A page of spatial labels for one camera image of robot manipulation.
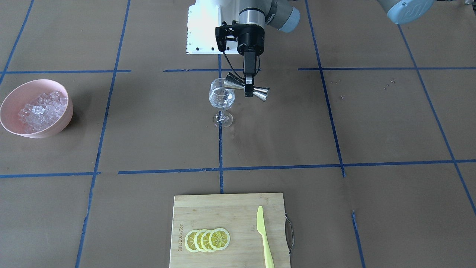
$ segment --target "metallic jigger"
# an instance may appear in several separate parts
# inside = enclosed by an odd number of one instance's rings
[[[238,89],[238,90],[245,90],[245,84],[234,74],[228,73],[226,79],[225,79],[225,86],[230,87],[232,89]],[[268,97],[268,87],[259,87],[255,86],[253,88],[253,95],[258,97],[262,101],[266,101],[266,98]]]

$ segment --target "bowl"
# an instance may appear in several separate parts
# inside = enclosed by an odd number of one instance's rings
[[[26,133],[25,125],[20,121],[18,112],[41,93],[50,94],[54,91],[59,91],[68,98],[65,112],[51,126],[38,132]],[[60,83],[48,79],[33,80],[17,87],[8,94],[0,107],[0,123],[3,127],[13,134],[28,138],[46,138],[58,134],[69,124],[72,116],[73,103],[68,92]]]

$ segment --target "glass base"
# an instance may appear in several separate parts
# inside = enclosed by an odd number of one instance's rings
[[[233,116],[227,111],[218,112],[216,115],[213,116],[213,123],[215,124],[215,126],[218,127],[230,126],[231,123],[233,123]]]

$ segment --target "wooden cutting board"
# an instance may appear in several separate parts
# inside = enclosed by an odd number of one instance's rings
[[[170,268],[264,268],[263,242],[256,230],[258,206],[263,206],[275,268],[290,268],[282,193],[175,196]],[[192,253],[185,248],[189,231],[218,227],[230,233],[226,249]]]

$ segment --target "lemon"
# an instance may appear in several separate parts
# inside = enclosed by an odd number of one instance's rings
[[[203,246],[202,246],[202,235],[203,233],[205,233],[206,231],[208,231],[207,229],[201,229],[197,232],[197,234],[195,235],[195,237],[193,238],[193,243],[195,244],[195,247],[201,251],[201,252],[206,252],[206,250],[203,249]]]
[[[211,231],[208,239],[211,247],[216,250],[224,250],[230,243],[230,233],[224,228],[216,228]]]
[[[213,233],[213,230],[208,230],[205,233],[202,234],[202,237],[200,239],[202,243],[202,247],[205,251],[207,252],[214,252],[216,249],[212,248],[210,245],[210,235]]]
[[[197,234],[197,232],[198,230],[194,229],[188,232],[185,236],[185,248],[190,252],[198,252],[198,249],[194,243],[195,235]]]

